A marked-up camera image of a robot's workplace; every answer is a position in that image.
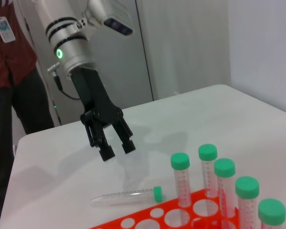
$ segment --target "gray door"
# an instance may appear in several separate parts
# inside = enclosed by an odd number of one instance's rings
[[[122,0],[130,10],[135,34],[126,39],[106,28],[100,28],[90,38],[100,78],[112,102],[120,108],[144,104],[153,100],[144,55],[135,0]],[[81,101],[74,101],[58,91],[54,79],[47,74],[57,58],[47,40],[43,26],[31,0],[21,0],[21,7],[30,27],[44,79],[56,104],[62,124],[78,121],[83,113]],[[82,17],[77,0],[70,1],[78,18]],[[58,71],[64,91],[78,97],[71,80]]]

